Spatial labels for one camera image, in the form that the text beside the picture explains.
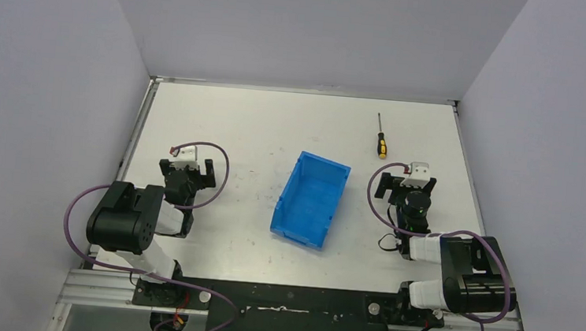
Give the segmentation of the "yellow black screwdriver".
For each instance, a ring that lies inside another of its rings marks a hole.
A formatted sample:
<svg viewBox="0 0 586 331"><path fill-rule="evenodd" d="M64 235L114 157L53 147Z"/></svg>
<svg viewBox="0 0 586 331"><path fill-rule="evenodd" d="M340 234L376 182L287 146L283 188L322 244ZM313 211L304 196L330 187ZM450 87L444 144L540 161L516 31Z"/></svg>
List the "yellow black screwdriver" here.
<svg viewBox="0 0 586 331"><path fill-rule="evenodd" d="M388 147L387 147L387 142L386 142L386 139L384 136L385 133L382 128L382 119L381 119L380 112L377 114L377 119L378 119L379 132L377 133L376 152L377 152L379 159L385 159L388 154Z"/></svg>

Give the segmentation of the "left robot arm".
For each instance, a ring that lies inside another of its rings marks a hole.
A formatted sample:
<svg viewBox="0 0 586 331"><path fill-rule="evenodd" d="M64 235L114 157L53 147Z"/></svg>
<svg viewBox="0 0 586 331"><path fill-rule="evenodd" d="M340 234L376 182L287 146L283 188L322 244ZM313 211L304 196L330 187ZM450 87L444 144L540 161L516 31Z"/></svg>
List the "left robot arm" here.
<svg viewBox="0 0 586 331"><path fill-rule="evenodd" d="M178 307L189 300L189 289L174 280L183 276L180 264L155 238L188 236L198 191L216 186L213 161L204 163L205 169L200 170L195 160L162 159L162 186L137 188L127 181L114 181L89 218L87 240L139 270L134 277L134 304Z"/></svg>

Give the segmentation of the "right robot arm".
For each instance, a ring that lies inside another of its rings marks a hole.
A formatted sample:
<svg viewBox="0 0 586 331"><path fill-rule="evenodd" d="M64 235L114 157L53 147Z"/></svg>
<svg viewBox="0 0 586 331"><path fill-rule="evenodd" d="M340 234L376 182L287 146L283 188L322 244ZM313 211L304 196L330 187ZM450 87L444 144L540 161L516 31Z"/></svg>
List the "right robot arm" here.
<svg viewBox="0 0 586 331"><path fill-rule="evenodd" d="M389 196L385 223L391 227L395 251L407 261L431 263L441 271L437 279L405 284L405 294L392 300L392 314L404 324L424 310L466 314L473 321L482 312L492 313L498 320L517 306L517 289L499 242L472 232L431 232L427 216L435 185L435 178L410 185L405 177L380 175L374 195Z"/></svg>

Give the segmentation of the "blue plastic bin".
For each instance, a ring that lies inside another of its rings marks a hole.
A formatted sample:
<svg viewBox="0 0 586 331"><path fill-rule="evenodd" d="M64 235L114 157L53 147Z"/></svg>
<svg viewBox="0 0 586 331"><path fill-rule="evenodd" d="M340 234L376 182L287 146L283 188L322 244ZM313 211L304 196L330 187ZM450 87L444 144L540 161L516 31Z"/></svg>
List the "blue plastic bin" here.
<svg viewBox="0 0 586 331"><path fill-rule="evenodd" d="M349 174L348 165L303 151L276 202L269 231L321 251Z"/></svg>

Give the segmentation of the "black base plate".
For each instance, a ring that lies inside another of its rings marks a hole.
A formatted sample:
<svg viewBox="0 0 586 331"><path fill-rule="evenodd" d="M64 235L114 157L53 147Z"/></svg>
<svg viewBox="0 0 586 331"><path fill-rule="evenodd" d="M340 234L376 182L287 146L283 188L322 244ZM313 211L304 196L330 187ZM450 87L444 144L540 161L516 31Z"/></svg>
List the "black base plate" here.
<svg viewBox="0 0 586 331"><path fill-rule="evenodd" d="M151 321L202 314L218 331L429 331L444 326L403 294L186 277L182 285L138 280L132 303Z"/></svg>

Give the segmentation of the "aluminium frame rail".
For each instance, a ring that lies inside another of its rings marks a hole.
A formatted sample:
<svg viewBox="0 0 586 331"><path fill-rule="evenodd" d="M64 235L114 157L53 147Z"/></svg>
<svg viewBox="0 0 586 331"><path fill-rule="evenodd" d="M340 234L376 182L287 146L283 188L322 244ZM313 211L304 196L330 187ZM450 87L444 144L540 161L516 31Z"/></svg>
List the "aluminium frame rail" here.
<svg viewBox="0 0 586 331"><path fill-rule="evenodd" d="M135 286L126 273L103 270L71 270L58 295L57 303L92 307L112 307L142 311L169 312L171 307L134 304ZM485 326L484 331L524 331L517 314Z"/></svg>

